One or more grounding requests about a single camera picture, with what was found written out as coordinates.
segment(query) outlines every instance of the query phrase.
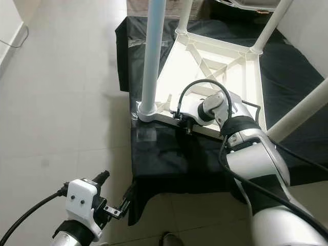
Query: black cloth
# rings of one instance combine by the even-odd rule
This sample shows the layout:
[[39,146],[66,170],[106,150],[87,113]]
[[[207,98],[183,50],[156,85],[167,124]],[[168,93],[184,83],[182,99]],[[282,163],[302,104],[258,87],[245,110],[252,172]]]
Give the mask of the black cloth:
[[[159,70],[174,43],[178,21],[166,19]],[[220,141],[184,131],[161,122],[137,119],[136,101],[141,100],[147,18],[127,17],[117,28],[117,60],[120,87],[130,92],[132,171],[136,183],[129,211],[129,225],[138,222],[147,201],[162,192],[205,193],[228,191],[217,162]],[[251,46],[263,25],[218,20],[190,21],[188,30],[226,42]],[[271,36],[260,58],[267,128],[311,92],[323,78],[306,58],[285,42],[278,31]],[[282,142],[286,147],[318,163],[326,164],[328,152],[324,107]],[[327,180],[327,174],[282,153],[292,185]]]

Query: wire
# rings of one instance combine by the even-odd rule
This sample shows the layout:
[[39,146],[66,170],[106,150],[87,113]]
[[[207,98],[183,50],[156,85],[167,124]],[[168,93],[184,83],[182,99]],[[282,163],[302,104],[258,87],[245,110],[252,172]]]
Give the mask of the wire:
[[7,42],[5,42],[5,41],[1,40],[1,39],[0,39],[0,42],[1,42],[1,43],[3,43],[3,44],[5,44],[5,45],[8,45],[8,46],[10,46],[11,48],[15,48],[15,49],[18,49],[18,48],[20,48],[21,46],[23,46],[23,44],[24,44],[25,40],[27,39],[27,37],[28,37],[28,36],[29,36],[29,34],[30,34],[30,31],[29,31],[29,28],[28,28],[28,26],[25,26],[25,27],[26,27],[26,36],[25,36],[25,38],[23,39],[22,43],[21,43],[19,46],[14,46],[14,45],[11,45],[11,44],[9,44],[9,43],[7,43]]
[[278,148],[284,150],[285,152],[287,152],[287,153],[290,154],[291,156],[294,156],[295,158],[300,159],[300,160],[306,162],[307,164],[310,164],[310,165],[315,166],[315,167],[317,167],[317,168],[319,168],[319,169],[321,169],[321,170],[323,170],[323,171],[325,171],[325,172],[328,172],[328,168],[326,168],[325,166],[323,166],[323,165],[321,165],[321,164],[318,164],[318,163],[315,163],[315,162],[313,162],[313,161],[310,161],[310,160],[308,160],[308,159],[306,159],[306,158],[304,158],[304,157],[302,157],[302,156],[299,156],[299,155],[296,154],[295,152],[293,152],[293,151],[291,151],[290,149],[288,149],[288,148],[282,146],[281,144],[279,144],[279,143],[273,141],[272,139],[270,139],[270,141],[271,141],[273,144],[275,144],[276,146],[278,146]]
[[223,167],[223,170],[225,172],[227,172],[233,178],[239,180],[240,182],[242,182],[242,183],[250,186],[254,190],[260,192],[261,194],[263,194],[263,195],[265,195],[265,196],[279,202],[280,204],[286,206],[288,209],[293,211],[297,216],[299,216],[300,218],[305,220],[307,223],[309,223],[315,230],[317,230],[319,232],[319,234],[321,234],[326,240],[328,240],[328,231],[327,231],[327,229],[319,221],[317,221],[314,217],[312,217],[310,214],[308,214],[304,210],[300,209],[298,206],[292,204],[291,202],[280,198],[279,196],[275,195],[274,193],[262,188],[261,186],[255,184],[255,183],[253,183],[253,182],[239,176],[237,173],[233,172],[228,166],[227,156],[224,155],[224,159],[221,159],[223,151],[224,151],[224,147],[226,145],[226,142],[227,142],[227,136],[225,136],[224,139],[223,139],[222,146],[220,148],[219,156],[218,156],[218,161],[219,161],[220,165]]
[[227,91],[227,89],[222,84],[220,84],[219,82],[217,82],[215,80],[208,79],[208,78],[196,80],[196,81],[190,83],[189,85],[187,85],[184,88],[184,90],[182,91],[181,96],[179,98],[179,103],[178,103],[178,108],[177,108],[177,111],[176,111],[176,115],[179,115],[180,114],[180,108],[181,108],[182,99],[183,99],[183,96],[185,95],[185,93],[187,92],[187,90],[190,87],[192,87],[193,85],[199,84],[199,83],[211,83],[211,84],[215,84],[215,85],[217,85],[224,92],[225,96],[227,97],[227,101],[228,101],[228,119],[230,119],[231,116],[232,116],[232,101],[231,101],[231,97],[230,97],[229,92]]
[[245,100],[242,100],[241,102],[242,102],[243,104],[247,104],[247,105],[250,105],[250,106],[256,108],[255,121],[256,121],[256,123],[258,123],[258,118],[259,118],[259,115],[260,115],[261,106],[256,105],[256,104],[253,104],[253,103],[251,103],[251,102],[249,102],[249,101],[245,101]]
[[61,190],[57,191],[56,193],[52,194],[51,196],[47,197],[46,199],[42,200],[35,206],[33,206],[29,211],[27,211],[25,214],[21,216],[12,226],[9,228],[9,230],[5,233],[3,238],[0,241],[0,246],[4,246],[7,242],[8,238],[11,236],[11,234],[17,229],[17,227],[27,218],[29,217],[33,212],[35,212],[38,208],[40,208],[42,205],[46,204],[47,202],[51,201],[52,199],[55,199],[58,196],[62,196],[63,192]]

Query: metal bar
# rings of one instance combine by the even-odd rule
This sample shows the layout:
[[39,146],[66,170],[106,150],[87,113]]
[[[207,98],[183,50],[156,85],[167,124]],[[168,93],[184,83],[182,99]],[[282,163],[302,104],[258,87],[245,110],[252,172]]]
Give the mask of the metal bar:
[[276,142],[282,141],[327,103],[328,78],[275,123],[268,130],[268,136]]
[[188,20],[189,20],[192,5],[193,5],[193,0],[183,0],[179,25],[175,29],[176,33],[179,34],[187,33],[187,25],[188,25]]
[[256,54],[262,54],[263,48],[268,42],[271,34],[278,26],[280,20],[285,15],[288,7],[291,5],[293,0],[281,0],[278,4],[275,12],[272,14],[271,18],[269,19],[268,23],[264,27],[262,33],[256,40],[256,43],[251,47],[251,51]]
[[166,0],[149,0],[142,100],[138,107],[138,116],[144,121],[151,121],[148,120],[149,116],[156,112],[155,95],[165,6]]

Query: baseboard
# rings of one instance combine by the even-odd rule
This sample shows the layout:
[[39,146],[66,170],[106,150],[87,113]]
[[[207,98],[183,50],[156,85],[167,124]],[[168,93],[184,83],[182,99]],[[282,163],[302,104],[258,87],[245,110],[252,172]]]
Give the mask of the baseboard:
[[[24,35],[26,35],[26,27],[24,22],[22,22],[22,24],[20,25],[20,27],[17,29],[14,38],[13,38],[13,42],[12,45],[14,46],[18,46],[20,45]],[[14,55],[15,51],[17,49],[12,48],[10,46],[8,46],[4,58],[2,61],[0,61],[0,79],[3,75],[3,73],[5,72],[5,69],[7,68],[7,66],[9,65],[10,59],[12,58],[12,56]]]

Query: tile floor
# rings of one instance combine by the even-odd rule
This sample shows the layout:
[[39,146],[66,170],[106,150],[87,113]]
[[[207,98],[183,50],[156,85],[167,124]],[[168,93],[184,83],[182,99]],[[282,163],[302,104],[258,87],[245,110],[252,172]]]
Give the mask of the tile floor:
[[[102,193],[111,204],[131,183],[128,94],[119,91],[114,34],[126,12],[123,0],[42,0],[31,18],[30,36],[0,80],[1,235],[63,181],[108,169]],[[313,201],[326,187],[293,188],[323,222],[328,199]],[[7,245],[48,245],[65,216],[58,198]],[[163,231],[172,231],[186,246],[246,246],[252,245],[249,229],[246,207],[228,193],[160,194],[137,225],[113,221],[101,241],[155,246]]]

